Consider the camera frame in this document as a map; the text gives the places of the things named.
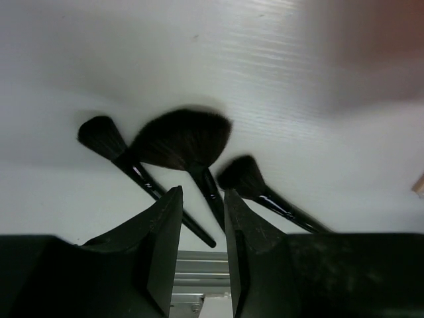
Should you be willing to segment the orange drawer box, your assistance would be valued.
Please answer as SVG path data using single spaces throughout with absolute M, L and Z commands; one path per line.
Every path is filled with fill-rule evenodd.
M 422 1 L 303 1 L 301 16 L 328 110 L 423 99 Z

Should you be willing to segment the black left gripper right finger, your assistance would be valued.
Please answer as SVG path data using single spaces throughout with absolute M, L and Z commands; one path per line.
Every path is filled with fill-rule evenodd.
M 423 316 L 423 235 L 286 234 L 224 202 L 235 317 Z

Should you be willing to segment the small black powder brush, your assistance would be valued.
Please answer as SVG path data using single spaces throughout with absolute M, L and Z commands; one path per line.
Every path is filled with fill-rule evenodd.
M 112 162 L 154 199 L 163 196 L 164 190 L 143 168 L 144 162 L 125 143 L 110 117 L 96 116 L 85 122 L 79 128 L 78 141 Z

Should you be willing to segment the black fan brush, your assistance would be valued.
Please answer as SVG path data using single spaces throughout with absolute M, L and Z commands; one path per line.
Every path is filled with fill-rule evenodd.
M 178 109 L 147 123 L 130 145 L 141 162 L 187 172 L 225 230 L 225 208 L 209 170 L 224 151 L 232 122 L 218 113 Z

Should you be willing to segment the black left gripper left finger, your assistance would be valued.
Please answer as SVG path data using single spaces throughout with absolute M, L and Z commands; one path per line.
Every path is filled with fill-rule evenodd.
M 1 237 L 2 317 L 167 317 L 183 190 L 83 245 L 54 235 Z

